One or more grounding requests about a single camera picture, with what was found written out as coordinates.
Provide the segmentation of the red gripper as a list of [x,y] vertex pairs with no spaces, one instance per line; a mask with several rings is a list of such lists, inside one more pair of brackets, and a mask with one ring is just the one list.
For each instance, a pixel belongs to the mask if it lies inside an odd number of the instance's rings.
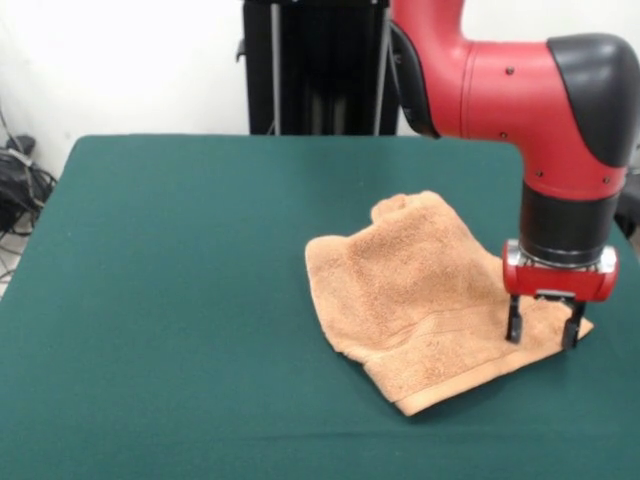
[[557,268],[533,260],[521,250],[517,240],[508,240],[503,247],[502,264],[504,286],[511,294],[505,339],[510,343],[521,341],[520,296],[569,298],[573,300],[567,303],[571,314],[564,325],[563,349],[573,349],[578,343],[585,302],[607,300],[619,273],[619,256],[612,246],[606,246],[592,266]]

